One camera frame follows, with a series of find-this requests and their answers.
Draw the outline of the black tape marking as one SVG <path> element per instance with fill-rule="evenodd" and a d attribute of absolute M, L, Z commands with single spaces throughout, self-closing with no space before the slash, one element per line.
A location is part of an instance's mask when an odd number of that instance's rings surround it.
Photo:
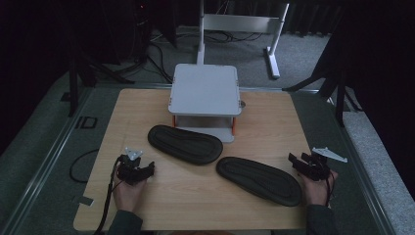
<path fill-rule="evenodd" d="M 75 125 L 76 128 L 93 129 L 96 127 L 98 119 L 96 117 L 80 117 Z"/>

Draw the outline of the white metal stand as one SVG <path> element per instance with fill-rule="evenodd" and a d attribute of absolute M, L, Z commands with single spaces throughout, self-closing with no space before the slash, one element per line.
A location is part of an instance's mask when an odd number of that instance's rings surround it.
<path fill-rule="evenodd" d="M 197 54 L 197 65 L 202 65 L 205 59 L 205 30 L 238 31 L 252 33 L 273 34 L 273 40 L 266 48 L 266 58 L 269 63 L 271 75 L 280 77 L 275 51 L 285 23 L 290 4 L 284 3 L 282 13 L 276 17 L 234 16 L 205 13 L 205 0 L 200 0 L 200 39 Z"/>

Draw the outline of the person's right hand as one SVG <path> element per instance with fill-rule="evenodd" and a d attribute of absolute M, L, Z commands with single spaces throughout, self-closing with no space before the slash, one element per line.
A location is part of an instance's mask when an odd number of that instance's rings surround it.
<path fill-rule="evenodd" d="M 306 202 L 309 205 L 328 207 L 338 174 L 331 170 L 329 177 L 320 181 L 311 180 L 301 173 L 299 177 L 303 182 Z"/>

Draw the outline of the black slipper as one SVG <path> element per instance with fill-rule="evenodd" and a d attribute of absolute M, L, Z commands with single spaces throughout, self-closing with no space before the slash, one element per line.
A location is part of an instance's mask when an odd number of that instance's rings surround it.
<path fill-rule="evenodd" d="M 163 153 L 193 165 L 210 164 L 223 151 L 222 142 L 215 136 L 161 124 L 150 129 L 148 141 Z"/>
<path fill-rule="evenodd" d="M 252 160 L 225 157 L 216 164 L 216 172 L 262 199 L 286 207 L 301 203 L 300 184 L 279 168 Z"/>

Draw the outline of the black tripod stand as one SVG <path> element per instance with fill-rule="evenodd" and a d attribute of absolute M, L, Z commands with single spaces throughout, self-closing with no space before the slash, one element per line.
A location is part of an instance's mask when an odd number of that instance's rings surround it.
<path fill-rule="evenodd" d="M 94 87 L 97 78 L 92 71 L 97 69 L 113 78 L 115 81 L 124 84 L 133 84 L 133 81 L 121 77 L 114 71 L 97 62 L 82 50 L 73 53 L 69 63 L 69 116 L 72 117 L 78 107 L 78 78 L 80 77 L 83 84 L 87 87 Z"/>
<path fill-rule="evenodd" d="M 324 78 L 325 81 L 321 85 L 318 94 L 321 98 L 329 99 L 334 92 L 337 92 L 335 118 L 339 125 L 344 127 L 345 98 L 348 98 L 352 106 L 360 111 L 360 108 L 357 107 L 346 92 L 346 66 L 349 55 L 349 41 L 343 40 L 339 34 L 332 34 L 311 76 L 293 86 L 285 87 L 284 91 L 297 92 L 305 86 Z"/>

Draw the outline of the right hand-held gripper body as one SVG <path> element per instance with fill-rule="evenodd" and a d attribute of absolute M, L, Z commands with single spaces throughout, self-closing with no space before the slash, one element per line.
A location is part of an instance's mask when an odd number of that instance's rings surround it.
<path fill-rule="evenodd" d="M 303 175 L 314 181 L 327 179 L 329 177 L 330 168 L 327 165 L 328 159 L 342 163 L 347 162 L 347 158 L 338 155 L 328 148 L 313 148 L 310 155 L 313 155 L 316 158 L 316 162 L 306 163 L 305 172 Z"/>

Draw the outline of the person's left hand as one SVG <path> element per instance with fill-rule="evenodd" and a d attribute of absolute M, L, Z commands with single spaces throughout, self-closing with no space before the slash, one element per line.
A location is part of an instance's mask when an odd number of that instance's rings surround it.
<path fill-rule="evenodd" d="M 115 180 L 115 188 L 113 189 L 116 208 L 121 211 L 137 213 L 141 194 L 146 184 L 147 181 L 142 180 L 134 185 L 129 185 L 117 178 Z"/>

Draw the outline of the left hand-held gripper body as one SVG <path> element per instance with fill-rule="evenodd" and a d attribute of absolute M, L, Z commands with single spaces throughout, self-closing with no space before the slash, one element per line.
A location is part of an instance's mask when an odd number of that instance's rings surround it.
<path fill-rule="evenodd" d="M 140 167 L 142 155 L 141 150 L 132 150 L 126 147 L 125 153 L 117 159 L 116 176 L 129 185 L 135 185 L 144 180 L 144 171 Z"/>

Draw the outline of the grey two-tier shoe rack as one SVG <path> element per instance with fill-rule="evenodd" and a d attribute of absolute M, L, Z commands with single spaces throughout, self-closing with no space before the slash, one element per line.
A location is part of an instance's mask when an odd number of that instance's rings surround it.
<path fill-rule="evenodd" d="M 242 112 L 237 70 L 232 66 L 179 64 L 168 102 L 174 127 L 209 134 L 223 143 L 235 139 Z"/>

